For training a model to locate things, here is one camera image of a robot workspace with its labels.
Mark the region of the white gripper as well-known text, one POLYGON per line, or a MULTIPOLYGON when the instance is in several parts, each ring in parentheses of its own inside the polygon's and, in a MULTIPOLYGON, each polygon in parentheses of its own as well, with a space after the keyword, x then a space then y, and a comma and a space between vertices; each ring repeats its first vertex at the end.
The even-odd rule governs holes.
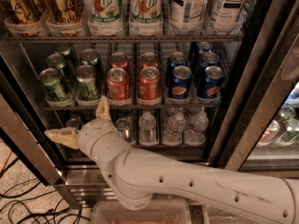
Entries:
POLYGON ((46 130, 44 134, 52 141, 73 149, 80 149, 87 156, 116 156, 120 153, 117 129, 110 121, 109 103, 105 95, 100 98, 94 119, 85 124, 80 132, 74 127, 46 130))

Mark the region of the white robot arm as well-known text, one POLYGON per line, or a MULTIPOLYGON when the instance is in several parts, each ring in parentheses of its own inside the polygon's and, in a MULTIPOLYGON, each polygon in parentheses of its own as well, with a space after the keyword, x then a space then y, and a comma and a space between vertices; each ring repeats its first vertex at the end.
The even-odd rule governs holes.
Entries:
POLYGON ((299 181, 188 164, 145 149, 120 136, 105 96, 96 118, 81 129, 45 131, 53 142, 80 149, 99 167, 122 206, 146 207, 155 193, 208 204, 261 224, 299 224, 299 181))

